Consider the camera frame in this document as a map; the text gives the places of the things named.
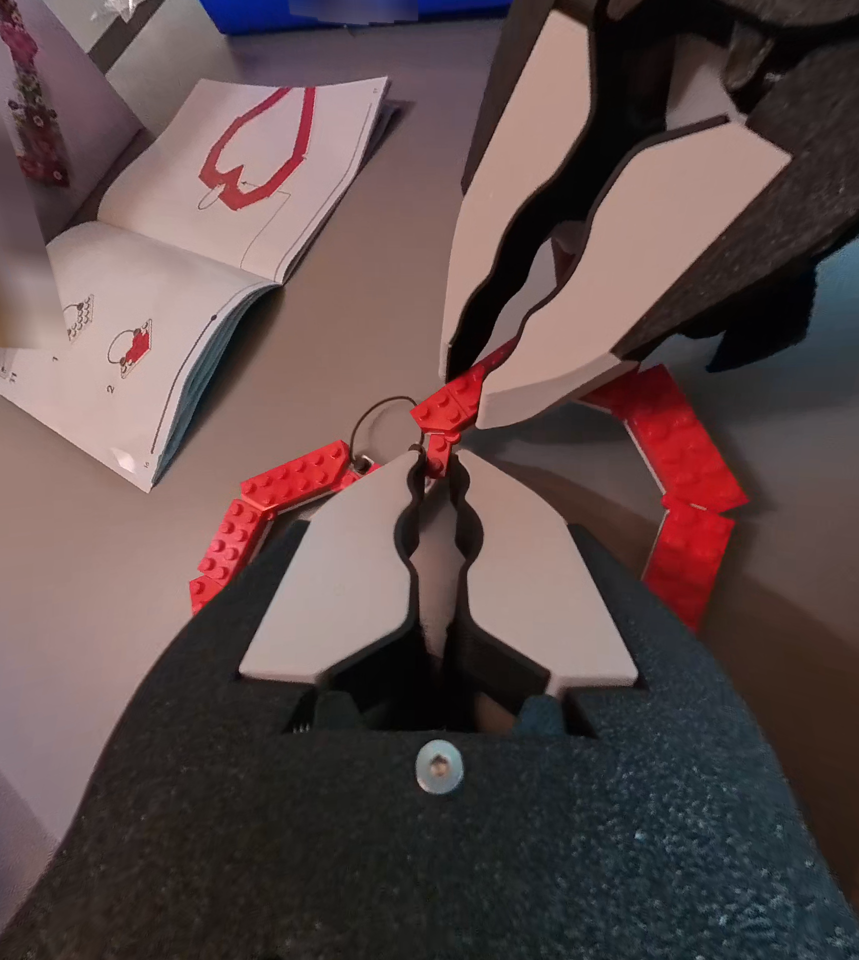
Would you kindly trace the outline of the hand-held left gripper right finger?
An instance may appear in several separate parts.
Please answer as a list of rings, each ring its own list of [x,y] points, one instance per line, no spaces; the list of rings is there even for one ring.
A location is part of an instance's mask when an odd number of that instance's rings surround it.
[[[449,667],[486,694],[632,687],[638,668],[563,516],[470,451],[449,479],[464,558]]]

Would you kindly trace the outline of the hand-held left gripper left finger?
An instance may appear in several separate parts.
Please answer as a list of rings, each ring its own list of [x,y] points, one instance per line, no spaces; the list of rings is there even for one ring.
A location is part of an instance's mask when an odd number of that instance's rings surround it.
[[[244,654],[240,675],[322,683],[419,620],[425,455],[408,450],[313,514]]]

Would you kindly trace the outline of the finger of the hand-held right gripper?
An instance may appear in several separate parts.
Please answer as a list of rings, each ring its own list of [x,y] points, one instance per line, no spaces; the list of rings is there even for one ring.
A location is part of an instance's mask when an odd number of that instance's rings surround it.
[[[502,25],[461,179],[444,381],[475,363],[553,225],[558,182],[593,116],[596,18],[593,8],[511,8]]]
[[[636,364],[619,342],[790,164],[748,126],[713,118],[635,150],[592,211],[585,246],[481,388],[479,429],[525,422]]]

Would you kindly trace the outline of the red brick heart frame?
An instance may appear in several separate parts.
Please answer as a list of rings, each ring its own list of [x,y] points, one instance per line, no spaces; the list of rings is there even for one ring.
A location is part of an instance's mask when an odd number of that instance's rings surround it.
[[[411,403],[427,481],[449,473],[455,445],[476,424],[485,378],[516,342]],[[748,504],[747,494],[666,366],[630,370],[577,401],[616,418],[653,476],[663,520],[640,578],[690,630],[699,630],[735,525],[729,514]],[[243,481],[188,584],[192,613],[245,569],[281,514],[336,495],[379,468],[340,439]]]

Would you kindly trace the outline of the blue plastic bin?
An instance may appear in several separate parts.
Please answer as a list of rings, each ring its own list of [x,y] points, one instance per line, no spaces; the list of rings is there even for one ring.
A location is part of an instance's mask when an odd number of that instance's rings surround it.
[[[228,37],[498,16],[510,6],[509,1],[201,1],[200,4],[216,29]]]

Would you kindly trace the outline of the white instruction booklet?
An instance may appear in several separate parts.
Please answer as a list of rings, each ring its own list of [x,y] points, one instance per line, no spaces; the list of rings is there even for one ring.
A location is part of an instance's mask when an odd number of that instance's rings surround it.
[[[0,395],[144,492],[167,471],[245,313],[285,285],[385,129],[391,79],[200,79],[47,246],[65,336],[0,347]]]

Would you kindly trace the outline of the grey desk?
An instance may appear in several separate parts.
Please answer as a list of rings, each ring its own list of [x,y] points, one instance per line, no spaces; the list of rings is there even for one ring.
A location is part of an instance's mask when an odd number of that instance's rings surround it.
[[[113,726],[190,616],[187,583],[239,483],[438,385],[460,175],[496,19],[228,38],[163,2],[108,79],[152,135],[201,78],[391,79],[396,124],[284,289],[237,330],[145,494],[0,397],[0,932],[47,866]],[[775,747],[859,910],[859,239],[827,261],[807,339],[707,374],[654,355],[750,498],[701,638]]]

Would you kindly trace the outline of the heart wreath toy box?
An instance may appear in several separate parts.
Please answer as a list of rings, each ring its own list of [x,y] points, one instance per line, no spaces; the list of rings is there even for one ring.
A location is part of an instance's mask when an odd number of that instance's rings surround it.
[[[143,126],[50,2],[0,2],[0,114],[45,242]]]

